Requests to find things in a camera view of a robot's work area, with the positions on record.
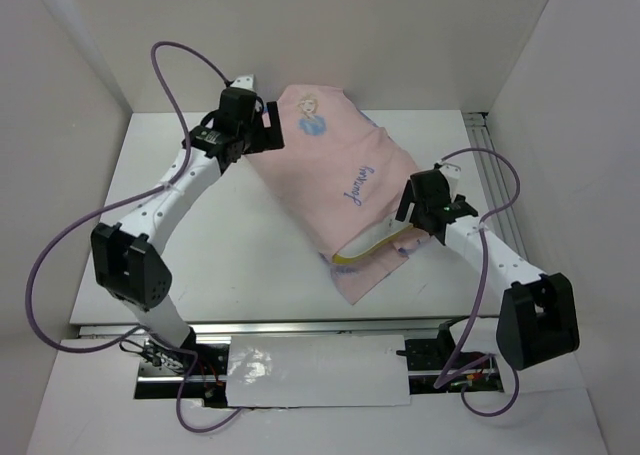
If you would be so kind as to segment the white pillow yellow edge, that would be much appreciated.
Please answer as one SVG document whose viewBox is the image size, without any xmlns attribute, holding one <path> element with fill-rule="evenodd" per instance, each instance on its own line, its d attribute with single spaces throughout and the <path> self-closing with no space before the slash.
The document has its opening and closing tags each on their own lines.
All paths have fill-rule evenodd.
<svg viewBox="0 0 640 455">
<path fill-rule="evenodd" d="M 347 243 L 332 256 L 331 262 L 336 265 L 356 263 L 412 228 L 409 222 L 388 216 Z"/>
</svg>

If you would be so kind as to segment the pink blue printed pillowcase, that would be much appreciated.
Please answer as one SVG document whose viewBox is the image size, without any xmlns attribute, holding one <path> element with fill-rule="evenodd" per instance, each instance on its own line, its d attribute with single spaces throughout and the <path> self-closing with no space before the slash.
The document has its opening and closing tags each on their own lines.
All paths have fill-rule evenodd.
<svg viewBox="0 0 640 455">
<path fill-rule="evenodd" d="M 340 88 L 289 85 L 277 104 L 285 146 L 252 155 L 249 162 L 329 266 L 337 290 L 356 304 L 428 234 L 413 227 L 349 265 L 331 258 L 367 228 L 395 217 L 418 167 Z"/>
</svg>

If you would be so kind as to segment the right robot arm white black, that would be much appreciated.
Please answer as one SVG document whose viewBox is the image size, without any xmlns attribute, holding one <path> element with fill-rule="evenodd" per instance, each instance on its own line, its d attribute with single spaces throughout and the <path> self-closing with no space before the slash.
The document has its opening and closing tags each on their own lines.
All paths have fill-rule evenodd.
<svg viewBox="0 0 640 455">
<path fill-rule="evenodd" d="M 441 167 L 410 176 L 396 219 L 427 232 L 480 275 L 462 333 L 450 333 L 436 344 L 441 363 L 460 366 L 471 354 L 470 342 L 487 342 L 489 353 L 517 371 L 579 348 L 569 279 L 544 273 L 491 232 L 464 196 L 451 195 Z"/>
</svg>

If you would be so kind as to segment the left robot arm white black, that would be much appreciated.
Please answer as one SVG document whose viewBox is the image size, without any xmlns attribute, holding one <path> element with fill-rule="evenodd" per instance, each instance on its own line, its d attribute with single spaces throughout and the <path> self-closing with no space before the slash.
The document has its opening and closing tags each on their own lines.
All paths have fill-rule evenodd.
<svg viewBox="0 0 640 455">
<path fill-rule="evenodd" d="M 176 374 L 197 362 L 194 330 L 169 292 L 172 274 L 162 259 L 169 238 L 196 200 L 242 156 L 283 148 L 276 103 L 264 102 L 243 75 L 225 88 L 219 106 L 189 133 L 157 193 L 113 225 L 91 233 L 97 283 L 123 303 L 163 346 L 161 360 Z"/>
</svg>

